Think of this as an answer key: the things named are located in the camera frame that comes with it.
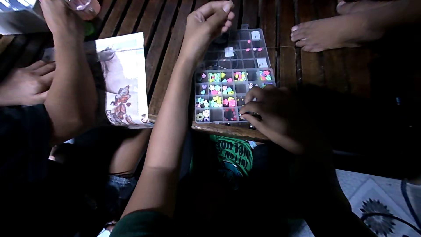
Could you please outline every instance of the bead organizer box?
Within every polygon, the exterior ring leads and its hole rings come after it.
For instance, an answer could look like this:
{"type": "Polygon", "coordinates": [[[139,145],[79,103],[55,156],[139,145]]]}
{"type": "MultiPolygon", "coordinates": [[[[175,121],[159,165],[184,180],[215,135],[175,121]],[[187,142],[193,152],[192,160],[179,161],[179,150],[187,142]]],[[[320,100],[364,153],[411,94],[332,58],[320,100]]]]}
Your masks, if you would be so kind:
{"type": "Polygon", "coordinates": [[[230,31],[216,38],[194,74],[195,121],[241,123],[238,111],[254,86],[275,84],[262,29],[230,31]]]}
{"type": "Polygon", "coordinates": [[[271,68],[207,70],[195,73],[195,120],[198,123],[241,123],[238,111],[254,86],[276,85],[271,68]]]}

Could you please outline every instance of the foot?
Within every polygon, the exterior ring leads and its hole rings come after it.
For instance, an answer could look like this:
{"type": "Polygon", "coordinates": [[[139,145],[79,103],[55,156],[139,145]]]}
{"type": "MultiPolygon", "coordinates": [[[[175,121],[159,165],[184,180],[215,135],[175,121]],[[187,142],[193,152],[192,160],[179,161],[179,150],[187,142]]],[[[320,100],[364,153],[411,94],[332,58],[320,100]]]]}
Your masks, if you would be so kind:
{"type": "Polygon", "coordinates": [[[356,2],[345,2],[339,1],[336,6],[336,10],[341,15],[352,14],[356,12],[372,10],[375,8],[384,7],[387,5],[393,4],[393,1],[371,1],[371,0],[360,0],[356,2]]]}
{"type": "Polygon", "coordinates": [[[363,13],[304,22],[292,27],[291,32],[296,46],[308,52],[359,47],[361,43],[380,39],[384,33],[372,30],[363,13]]]}

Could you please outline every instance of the green t-shirt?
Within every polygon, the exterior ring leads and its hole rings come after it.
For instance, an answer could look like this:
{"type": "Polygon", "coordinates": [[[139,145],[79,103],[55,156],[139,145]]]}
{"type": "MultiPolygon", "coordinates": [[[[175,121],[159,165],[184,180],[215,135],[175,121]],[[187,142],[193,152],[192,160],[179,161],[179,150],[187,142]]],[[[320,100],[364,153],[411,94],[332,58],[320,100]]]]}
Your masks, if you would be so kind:
{"type": "Polygon", "coordinates": [[[169,236],[171,219],[159,212],[139,210],[121,218],[110,237],[169,236]]]}

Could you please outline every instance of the small white card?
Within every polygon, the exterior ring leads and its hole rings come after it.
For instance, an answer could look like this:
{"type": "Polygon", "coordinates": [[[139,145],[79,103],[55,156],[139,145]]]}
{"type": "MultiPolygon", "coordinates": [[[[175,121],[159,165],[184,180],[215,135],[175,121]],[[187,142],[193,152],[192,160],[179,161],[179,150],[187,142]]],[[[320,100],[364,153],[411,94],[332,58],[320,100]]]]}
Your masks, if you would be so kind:
{"type": "Polygon", "coordinates": [[[251,32],[251,39],[252,40],[260,40],[260,32],[259,31],[252,31],[251,32]]]}
{"type": "Polygon", "coordinates": [[[232,47],[228,47],[224,49],[225,57],[234,57],[234,49],[232,47]]]}
{"type": "Polygon", "coordinates": [[[259,65],[259,67],[268,67],[267,61],[265,58],[260,58],[256,60],[257,60],[257,65],[259,65]]]}

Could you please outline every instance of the wooden slat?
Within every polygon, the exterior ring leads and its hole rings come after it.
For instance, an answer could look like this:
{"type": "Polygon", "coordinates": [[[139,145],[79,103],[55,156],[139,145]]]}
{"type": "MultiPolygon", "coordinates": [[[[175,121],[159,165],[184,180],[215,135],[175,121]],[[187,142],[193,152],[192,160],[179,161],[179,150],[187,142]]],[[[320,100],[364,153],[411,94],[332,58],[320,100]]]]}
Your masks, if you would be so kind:
{"type": "MultiPolygon", "coordinates": [[[[318,0],[315,9],[319,18],[328,18],[336,15],[336,0],[318,0]]],[[[345,93],[347,91],[347,75],[343,60],[343,50],[326,50],[323,54],[323,69],[326,86],[334,91],[345,93]]]]}
{"type": "Polygon", "coordinates": [[[208,3],[208,0],[196,0],[195,10],[208,3]]]}
{"type": "Polygon", "coordinates": [[[29,36],[29,43],[15,63],[15,67],[27,67],[36,60],[43,44],[52,39],[50,33],[36,33],[29,36]]]}
{"type": "Polygon", "coordinates": [[[120,30],[117,35],[128,35],[133,32],[139,14],[142,11],[145,0],[133,0],[130,4],[127,14],[121,23],[120,30]]]}
{"type": "Polygon", "coordinates": [[[164,99],[171,73],[179,56],[184,31],[186,29],[186,20],[187,16],[190,14],[192,4],[193,0],[183,0],[181,3],[170,42],[165,53],[165,58],[155,85],[154,94],[152,95],[151,102],[149,104],[149,114],[157,115],[159,109],[161,108],[162,100],[164,99]]]}
{"type": "MultiPolygon", "coordinates": [[[[150,0],[148,2],[148,5],[146,6],[144,15],[142,16],[142,19],[140,20],[139,27],[137,28],[136,32],[143,31],[145,45],[147,45],[147,43],[152,40],[152,30],[155,24],[157,23],[156,20],[158,18],[159,11],[162,7],[162,3],[163,1],[160,1],[160,0],[150,0]]],[[[174,3],[171,3],[169,6],[170,8],[164,9],[166,14],[170,13],[172,8],[175,7],[173,5],[174,3]]],[[[166,16],[166,18],[169,18],[169,21],[171,21],[172,15],[166,16]]]]}
{"type": "MultiPolygon", "coordinates": [[[[295,0],[298,1],[298,21],[309,22],[316,19],[312,6],[312,0],[295,0]]],[[[321,53],[305,52],[301,50],[301,67],[303,84],[314,84],[324,86],[325,79],[322,66],[319,62],[321,53]]]]}
{"type": "Polygon", "coordinates": [[[214,135],[234,137],[256,142],[265,142],[269,140],[269,138],[261,134],[259,131],[244,129],[241,127],[229,127],[222,124],[197,124],[193,121],[192,129],[214,135]]]}
{"type": "Polygon", "coordinates": [[[344,63],[349,77],[349,92],[357,97],[370,98],[370,49],[344,48],[344,63]]]}
{"type": "Polygon", "coordinates": [[[255,29],[259,10],[258,0],[242,0],[242,20],[241,24],[248,24],[249,29],[255,29]]]}
{"type": "Polygon", "coordinates": [[[4,50],[6,50],[7,46],[13,41],[15,38],[14,35],[5,35],[2,36],[0,39],[0,54],[3,53],[4,50]]]}
{"type": "MultiPolygon", "coordinates": [[[[281,0],[279,3],[279,26],[278,26],[278,42],[277,46],[291,46],[291,28],[294,26],[294,2],[293,0],[281,0]]],[[[279,86],[288,88],[296,88],[296,65],[295,65],[295,49],[290,47],[279,48],[276,66],[276,83],[279,86]]]]}
{"type": "Polygon", "coordinates": [[[234,3],[234,9],[232,10],[232,12],[234,12],[235,17],[232,20],[232,29],[237,29],[238,28],[238,17],[240,16],[240,5],[241,5],[241,1],[240,0],[232,0],[232,2],[234,3]]]}
{"type": "Polygon", "coordinates": [[[105,19],[105,16],[108,13],[109,8],[112,5],[113,0],[103,0],[101,4],[101,10],[98,13],[98,18],[103,21],[105,19]]]}
{"type": "Polygon", "coordinates": [[[126,4],[127,0],[117,0],[98,39],[112,37],[126,4]]]}
{"type": "MultiPolygon", "coordinates": [[[[276,1],[275,0],[265,0],[264,3],[260,4],[262,9],[260,9],[260,28],[263,30],[264,39],[266,42],[266,47],[275,47],[276,46],[276,1]]],[[[269,61],[271,67],[275,69],[276,67],[276,49],[271,48],[268,50],[269,61]]]]}
{"type": "MultiPolygon", "coordinates": [[[[165,45],[165,40],[167,38],[168,33],[170,32],[170,27],[171,27],[171,21],[172,21],[172,17],[177,8],[177,1],[175,0],[170,0],[167,1],[167,3],[165,4],[164,7],[164,11],[162,13],[163,16],[160,22],[158,23],[158,27],[156,30],[156,33],[153,37],[151,46],[149,48],[147,57],[146,57],[146,61],[145,61],[145,68],[146,68],[146,85],[147,85],[147,92],[149,93],[150,87],[152,85],[154,76],[155,76],[155,72],[157,70],[158,67],[158,62],[161,58],[161,52],[164,49],[164,45],[165,45]]],[[[180,32],[184,34],[184,28],[185,28],[185,19],[183,22],[183,25],[181,26],[181,28],[176,28],[177,32],[180,32]]],[[[175,48],[169,48],[170,51],[176,51],[175,48]]],[[[173,70],[172,68],[168,69],[169,70],[169,75],[171,75],[171,71],[173,70]]]]}

